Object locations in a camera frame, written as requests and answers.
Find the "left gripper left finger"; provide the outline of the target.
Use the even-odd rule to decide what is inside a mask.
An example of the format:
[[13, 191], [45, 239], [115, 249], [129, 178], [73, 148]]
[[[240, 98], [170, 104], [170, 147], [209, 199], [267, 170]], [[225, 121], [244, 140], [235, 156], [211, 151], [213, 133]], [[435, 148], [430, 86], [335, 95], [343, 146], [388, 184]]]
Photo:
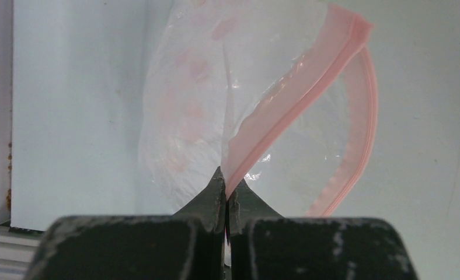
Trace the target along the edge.
[[26, 279], [222, 279], [225, 183], [173, 215], [65, 216], [44, 233]]

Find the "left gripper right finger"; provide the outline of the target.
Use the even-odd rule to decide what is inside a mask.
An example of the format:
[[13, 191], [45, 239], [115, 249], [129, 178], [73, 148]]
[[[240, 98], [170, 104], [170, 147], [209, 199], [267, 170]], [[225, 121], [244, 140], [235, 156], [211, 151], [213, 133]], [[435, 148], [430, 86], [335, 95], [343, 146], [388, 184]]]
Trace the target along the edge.
[[245, 181], [227, 203], [233, 279], [417, 279], [395, 228], [376, 218], [285, 218]]

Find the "clear zip top bag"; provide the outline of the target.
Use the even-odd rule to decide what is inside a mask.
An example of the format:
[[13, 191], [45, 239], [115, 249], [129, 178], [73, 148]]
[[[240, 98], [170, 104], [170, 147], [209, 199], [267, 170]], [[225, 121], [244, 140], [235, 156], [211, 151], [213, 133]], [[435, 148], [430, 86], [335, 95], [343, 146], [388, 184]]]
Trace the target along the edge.
[[174, 1], [149, 63], [139, 171], [178, 211], [216, 169], [284, 216], [327, 216], [371, 155], [373, 25], [324, 1]]

